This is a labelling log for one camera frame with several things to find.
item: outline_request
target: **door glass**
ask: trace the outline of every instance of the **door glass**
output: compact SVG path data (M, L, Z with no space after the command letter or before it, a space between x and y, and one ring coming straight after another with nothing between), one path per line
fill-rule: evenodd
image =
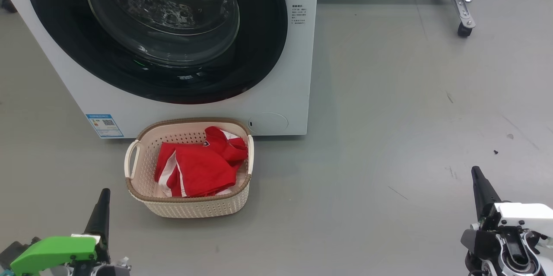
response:
M178 67L209 61L237 36L237 0L89 0L104 29L156 63Z

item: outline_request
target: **beige plastic basket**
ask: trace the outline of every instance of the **beige plastic basket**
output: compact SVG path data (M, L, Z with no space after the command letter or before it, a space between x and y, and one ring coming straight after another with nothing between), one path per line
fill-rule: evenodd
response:
M205 129L217 126L241 137L248 146L248 159L237 173L232 192L214 197L156 197L154 172L162 142L202 144ZM132 154L134 164L130 169ZM168 218L205 218L230 215L244 207L253 169L253 138L247 127L228 118L186 118L151 125L132 142L125 155L125 177L130 194L156 215Z

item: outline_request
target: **cable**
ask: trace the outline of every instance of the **cable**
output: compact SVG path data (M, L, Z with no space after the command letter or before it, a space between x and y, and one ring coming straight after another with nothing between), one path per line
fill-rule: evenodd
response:
M468 272L468 276L487 275L488 273L487 270L472 270Z

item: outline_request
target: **washing machine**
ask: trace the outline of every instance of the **washing machine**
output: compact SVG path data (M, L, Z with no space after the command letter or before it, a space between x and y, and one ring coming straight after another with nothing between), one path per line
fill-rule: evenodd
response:
M316 0L12 0L101 138L176 118L308 127Z

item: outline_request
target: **caster wheel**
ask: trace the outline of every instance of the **caster wheel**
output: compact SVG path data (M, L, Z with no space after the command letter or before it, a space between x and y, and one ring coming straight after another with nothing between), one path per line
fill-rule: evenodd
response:
M10 13L17 12L16 7L12 3L12 0L2 0L2 8L6 9Z
M463 23L459 24L459 29L457 30L457 35L462 38L468 38L472 33L472 29L465 28Z

